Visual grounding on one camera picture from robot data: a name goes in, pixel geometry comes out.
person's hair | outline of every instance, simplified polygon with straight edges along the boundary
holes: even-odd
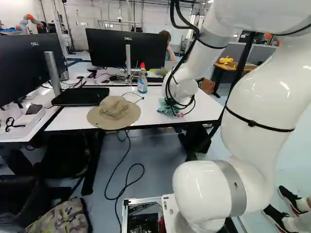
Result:
[[[162,30],[162,31],[159,32],[159,34],[160,34],[160,35],[166,35],[167,38],[168,38],[168,40],[171,41],[171,38],[172,38],[172,37],[171,37],[171,34],[170,34],[168,31]]]

camouflage bag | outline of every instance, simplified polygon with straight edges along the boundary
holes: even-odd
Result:
[[[88,233],[90,225],[80,198],[63,202],[26,228],[28,233]]]

beige bucket hat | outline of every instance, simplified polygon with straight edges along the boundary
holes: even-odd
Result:
[[[89,123],[104,130],[118,130],[132,125],[140,117],[140,107],[122,96],[107,96],[87,114]]]

black monitor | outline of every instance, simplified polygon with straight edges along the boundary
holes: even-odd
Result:
[[[168,38],[152,33],[121,32],[86,28],[92,64],[98,67],[126,67],[125,45],[131,45],[131,67],[142,62],[146,69],[164,67]]]
[[[66,60],[57,34],[0,36],[0,107],[50,79],[45,51],[53,51],[58,73],[62,74]]]

black laptop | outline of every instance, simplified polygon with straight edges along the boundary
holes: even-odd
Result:
[[[94,106],[109,95],[107,87],[70,88],[52,100],[54,106]]]

